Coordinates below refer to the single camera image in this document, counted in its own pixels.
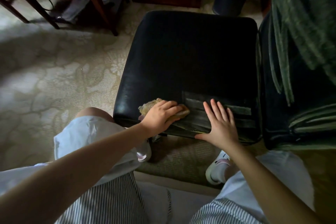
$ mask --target left hand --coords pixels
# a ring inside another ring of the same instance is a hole
[[[149,110],[140,124],[148,131],[148,137],[155,136],[165,131],[173,122],[179,120],[168,120],[168,118],[182,111],[182,109],[175,101],[162,100]]]

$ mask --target white slipper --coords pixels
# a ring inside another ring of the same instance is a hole
[[[214,162],[211,163],[211,165],[207,168],[207,171],[205,171],[205,177],[207,178],[207,181],[212,185],[218,185],[221,184],[221,182],[216,182],[211,178],[211,172],[217,165],[227,164],[230,165],[230,157],[225,153],[225,151],[221,151],[218,155],[218,157],[214,160]]]
[[[152,149],[148,139],[136,148],[136,155],[139,162],[147,162],[152,156]]]

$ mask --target striped shorts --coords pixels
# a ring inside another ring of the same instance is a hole
[[[56,223],[148,223],[144,202],[133,172],[90,188]]]

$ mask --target carpet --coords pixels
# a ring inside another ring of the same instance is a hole
[[[50,8],[48,0],[38,0]],[[106,30],[55,30],[47,23],[24,24],[0,6],[0,171],[53,160],[53,136],[83,108],[113,113],[116,94],[135,31],[152,10],[212,13],[200,9],[130,3],[117,25]],[[40,15],[24,0],[14,7],[28,20]],[[259,0],[247,0],[241,16],[262,21]],[[205,170],[219,149],[204,141],[169,136],[152,145],[153,158],[139,171],[207,185]],[[263,142],[249,147],[265,152]],[[332,222],[336,196],[335,151],[297,152],[316,190],[316,209]]]

